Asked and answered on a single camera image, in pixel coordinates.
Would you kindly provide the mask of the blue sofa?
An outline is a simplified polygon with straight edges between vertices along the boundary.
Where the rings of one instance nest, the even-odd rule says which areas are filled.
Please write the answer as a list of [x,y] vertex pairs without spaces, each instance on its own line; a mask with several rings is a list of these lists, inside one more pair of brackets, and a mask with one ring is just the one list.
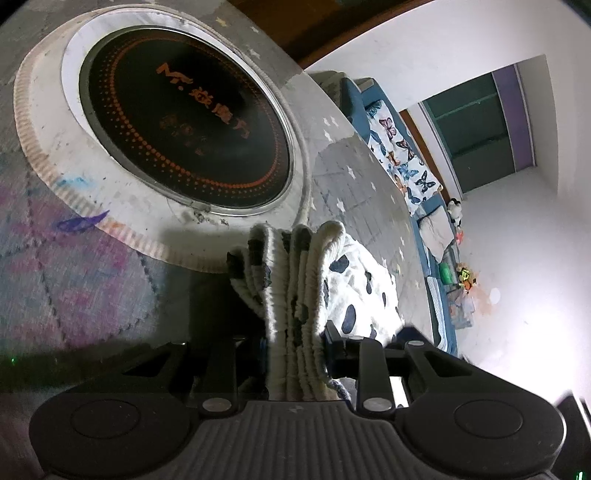
[[451,293],[459,288],[456,227],[432,172],[407,124],[373,78],[353,80],[344,72],[312,77],[353,125],[404,197],[434,315],[438,348],[459,354]]

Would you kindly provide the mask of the white navy polka dot garment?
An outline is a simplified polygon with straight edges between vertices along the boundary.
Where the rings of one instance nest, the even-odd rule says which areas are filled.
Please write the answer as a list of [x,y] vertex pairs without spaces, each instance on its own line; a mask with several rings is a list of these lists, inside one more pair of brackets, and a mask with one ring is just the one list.
[[394,277],[339,221],[317,230],[256,225],[226,263],[233,289],[266,325],[266,388],[273,400],[348,395],[325,367],[321,335],[327,323],[342,337],[382,345],[404,325]]

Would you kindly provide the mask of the colourful toys on floor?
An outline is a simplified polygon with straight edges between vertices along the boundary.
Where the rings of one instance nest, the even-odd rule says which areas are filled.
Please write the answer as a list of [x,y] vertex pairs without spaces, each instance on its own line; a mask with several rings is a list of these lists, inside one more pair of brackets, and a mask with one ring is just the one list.
[[456,231],[453,242],[444,250],[438,264],[444,284],[451,323],[456,330],[471,328],[477,318],[492,315],[500,301],[497,288],[486,290],[478,281],[478,274],[461,261],[462,229]]

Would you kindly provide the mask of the plush toy on sofa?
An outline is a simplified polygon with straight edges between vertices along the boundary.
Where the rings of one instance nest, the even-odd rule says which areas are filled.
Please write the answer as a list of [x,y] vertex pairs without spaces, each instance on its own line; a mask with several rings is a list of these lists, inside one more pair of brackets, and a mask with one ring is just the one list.
[[452,225],[456,229],[460,228],[463,218],[462,202],[456,198],[451,198],[447,204],[447,213]]

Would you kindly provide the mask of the grey star pattern tablecloth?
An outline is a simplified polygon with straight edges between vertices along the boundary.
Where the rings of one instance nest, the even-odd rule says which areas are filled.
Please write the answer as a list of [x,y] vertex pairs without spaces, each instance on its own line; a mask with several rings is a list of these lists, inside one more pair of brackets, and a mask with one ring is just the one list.
[[[15,128],[13,88],[27,53],[96,1],[1,6],[1,475],[43,476],[29,441],[48,398],[148,349],[197,333],[213,313],[245,320],[228,278],[148,257],[71,210],[38,178]],[[308,224],[339,220],[392,273],[401,317],[431,330],[401,195],[325,92],[263,25],[224,1],[175,1],[263,68],[294,111],[311,155]]]

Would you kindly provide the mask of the beige cushion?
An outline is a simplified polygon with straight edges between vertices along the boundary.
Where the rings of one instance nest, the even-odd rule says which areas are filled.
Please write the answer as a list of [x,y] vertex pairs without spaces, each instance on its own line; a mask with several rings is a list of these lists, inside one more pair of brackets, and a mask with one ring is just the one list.
[[446,249],[455,240],[455,231],[450,223],[446,208],[439,206],[431,214],[421,219],[419,221],[419,232],[424,246],[440,263]]

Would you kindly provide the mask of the butterfly print pillow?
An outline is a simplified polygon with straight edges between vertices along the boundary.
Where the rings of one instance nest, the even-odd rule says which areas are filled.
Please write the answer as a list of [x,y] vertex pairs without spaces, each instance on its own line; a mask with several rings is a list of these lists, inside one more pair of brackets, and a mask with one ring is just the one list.
[[422,203],[441,190],[441,183],[394,124],[394,114],[383,100],[366,108],[370,127],[368,146],[405,197],[413,216]]

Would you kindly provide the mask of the round induction cooktop in table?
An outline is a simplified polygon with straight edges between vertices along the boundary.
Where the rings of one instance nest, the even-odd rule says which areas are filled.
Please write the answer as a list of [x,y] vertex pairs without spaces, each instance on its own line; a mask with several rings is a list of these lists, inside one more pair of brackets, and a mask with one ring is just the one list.
[[284,96],[238,34],[204,18],[122,4],[81,13],[24,57],[13,87],[23,153],[84,223],[156,260],[221,271],[259,224],[308,217],[311,168]]

